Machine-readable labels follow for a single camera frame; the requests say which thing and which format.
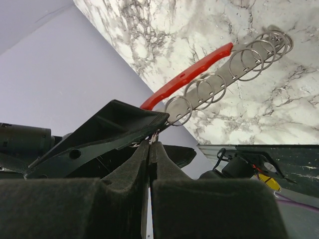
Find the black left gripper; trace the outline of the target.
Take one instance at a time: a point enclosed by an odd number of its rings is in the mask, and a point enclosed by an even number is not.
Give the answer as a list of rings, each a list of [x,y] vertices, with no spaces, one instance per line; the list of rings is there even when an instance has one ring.
[[[0,178],[22,179],[28,166],[70,134],[54,136],[51,129],[0,124]]]

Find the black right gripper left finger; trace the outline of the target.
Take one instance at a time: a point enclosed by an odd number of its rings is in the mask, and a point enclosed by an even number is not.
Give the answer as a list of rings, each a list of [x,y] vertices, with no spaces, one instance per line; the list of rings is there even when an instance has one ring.
[[[142,142],[103,179],[1,180],[1,238],[145,238],[149,149]]]

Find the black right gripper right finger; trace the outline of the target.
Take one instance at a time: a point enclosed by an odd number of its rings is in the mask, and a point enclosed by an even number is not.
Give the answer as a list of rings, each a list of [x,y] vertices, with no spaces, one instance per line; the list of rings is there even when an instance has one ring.
[[[150,146],[153,233],[157,239],[286,239],[269,189],[251,179],[188,177],[162,143]]]

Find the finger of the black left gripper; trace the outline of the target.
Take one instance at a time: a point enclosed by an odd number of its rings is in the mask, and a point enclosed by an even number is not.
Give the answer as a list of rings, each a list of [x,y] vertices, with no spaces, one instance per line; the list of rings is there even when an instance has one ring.
[[[141,142],[165,125],[169,115],[112,100],[36,160],[26,179],[103,177],[124,160],[116,150]]]
[[[189,165],[196,155],[196,151],[190,147],[162,145],[159,166],[161,168],[183,168]]]

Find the grey red key organizer plate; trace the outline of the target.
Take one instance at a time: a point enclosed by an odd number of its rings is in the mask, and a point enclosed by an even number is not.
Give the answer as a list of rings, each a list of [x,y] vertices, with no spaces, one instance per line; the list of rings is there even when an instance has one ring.
[[[244,44],[227,43],[209,53],[150,96],[140,108],[169,115],[164,128],[186,124],[194,112],[219,102],[236,81],[249,82],[292,51],[294,41],[279,29],[268,29]]]

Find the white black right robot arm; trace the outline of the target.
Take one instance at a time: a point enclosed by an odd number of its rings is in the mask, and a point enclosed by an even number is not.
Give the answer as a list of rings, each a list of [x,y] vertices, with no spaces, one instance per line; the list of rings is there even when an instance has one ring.
[[[286,239],[268,188],[252,179],[262,164],[220,149],[222,170],[199,179],[182,167],[192,148],[142,143],[112,150],[65,178],[47,173],[0,182],[3,239],[144,239],[147,201],[156,239]]]

